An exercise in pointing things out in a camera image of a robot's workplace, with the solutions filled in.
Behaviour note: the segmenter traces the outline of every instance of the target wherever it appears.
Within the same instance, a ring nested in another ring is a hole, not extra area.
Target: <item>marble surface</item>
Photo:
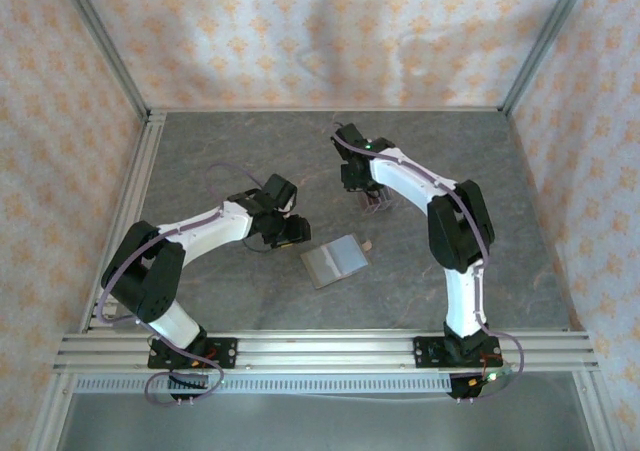
[[[296,212],[313,238],[267,254],[241,243],[215,249],[183,271],[178,299],[207,330],[422,328],[446,315],[444,273],[429,252],[427,222],[416,207],[363,216],[340,182],[329,142],[333,122],[354,122],[369,138],[384,136],[443,176],[476,181],[496,233],[485,273],[485,310],[495,328],[566,327],[568,316],[537,225],[509,126],[499,113],[233,112],[167,117],[142,218],[172,223],[249,189],[241,173],[204,170],[226,161],[261,180],[278,173],[298,186]],[[371,265],[314,289],[300,254],[355,233],[369,240]],[[262,245],[258,237],[250,244]]]

